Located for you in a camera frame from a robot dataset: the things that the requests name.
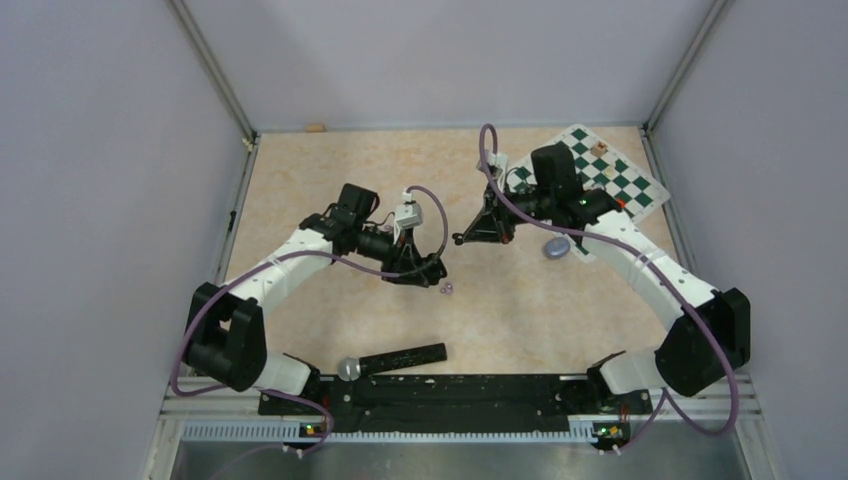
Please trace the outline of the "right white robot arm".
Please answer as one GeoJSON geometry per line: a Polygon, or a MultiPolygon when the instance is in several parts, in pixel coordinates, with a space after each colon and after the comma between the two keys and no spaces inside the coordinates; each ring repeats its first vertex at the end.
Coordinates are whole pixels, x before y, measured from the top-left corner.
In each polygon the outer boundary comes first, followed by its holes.
{"type": "Polygon", "coordinates": [[[746,365],[751,357],[751,305],[736,288],[720,291],[686,271],[647,238],[623,206],[603,189],[584,187],[567,145],[531,154],[536,182],[523,192],[505,183],[508,158],[482,152],[477,168],[488,180],[484,205],[453,239],[507,244],[517,226],[550,223],[605,261],[654,311],[667,334],[656,348],[612,354],[589,368],[589,404],[612,412],[627,393],[670,388],[692,397],[746,365]]]}

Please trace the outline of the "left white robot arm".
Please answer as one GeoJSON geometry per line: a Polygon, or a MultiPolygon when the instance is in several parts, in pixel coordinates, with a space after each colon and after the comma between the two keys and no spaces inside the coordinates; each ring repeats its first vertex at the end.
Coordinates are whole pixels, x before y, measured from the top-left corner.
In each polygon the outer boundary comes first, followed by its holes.
{"type": "Polygon", "coordinates": [[[446,278],[444,252],[423,255],[414,230],[423,214],[414,195],[430,199],[429,189],[413,185],[402,194],[384,231],[370,217],[379,195],[350,183],[322,213],[300,222],[288,240],[241,276],[216,285],[206,282],[192,297],[186,330],[174,365],[186,365],[237,392],[274,390],[297,413],[319,404],[320,372],[308,362],[269,352],[265,318],[310,276],[335,263],[395,285],[429,288],[446,278]]]}

